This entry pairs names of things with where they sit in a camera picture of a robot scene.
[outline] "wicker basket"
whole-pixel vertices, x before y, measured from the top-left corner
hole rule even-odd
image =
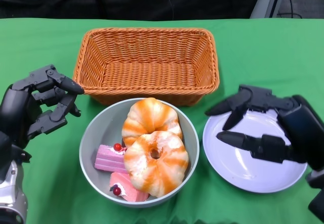
[[[219,85],[214,38],[205,29],[94,29],[73,79],[104,105],[135,97],[193,105]]]

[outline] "red berry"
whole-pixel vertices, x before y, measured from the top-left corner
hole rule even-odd
[[[115,151],[120,151],[121,149],[122,149],[123,147],[121,146],[121,144],[119,144],[119,143],[116,143],[115,145],[113,145],[113,149],[115,150]]]
[[[117,188],[114,188],[112,192],[114,195],[118,196],[122,193],[122,190],[119,187],[117,187]]]

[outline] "cake slice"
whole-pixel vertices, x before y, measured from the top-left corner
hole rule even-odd
[[[116,151],[114,147],[100,145],[96,156],[95,168],[109,172],[128,173],[124,166],[125,151],[125,148]]]
[[[148,193],[141,192],[135,189],[131,183],[128,174],[113,172],[110,176],[109,186],[117,185],[121,189],[119,196],[130,202],[145,201],[148,198]]]

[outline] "glazed donut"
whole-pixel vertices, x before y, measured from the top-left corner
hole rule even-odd
[[[135,189],[161,197],[182,183],[188,153],[176,134],[155,131],[126,150],[124,164]]]
[[[121,136],[126,147],[130,147],[141,135],[158,130],[173,132],[182,139],[177,112],[155,98],[147,98],[131,107]]]

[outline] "green table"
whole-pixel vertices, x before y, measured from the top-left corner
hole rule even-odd
[[[84,33],[98,27],[202,27],[214,34],[220,87],[194,107],[181,108],[200,139],[205,109],[235,93],[240,83],[271,88],[278,96],[302,94],[324,118],[324,20],[0,20],[0,93],[51,63],[72,77]],[[88,96],[78,97],[77,106],[81,118],[68,116],[67,126],[38,136],[26,149],[33,156],[24,164],[28,224],[320,223],[307,209],[318,190],[306,181],[275,194],[248,193],[222,179],[202,147],[194,175],[177,196],[148,209],[116,205],[90,186],[78,159],[83,132],[104,106]]]

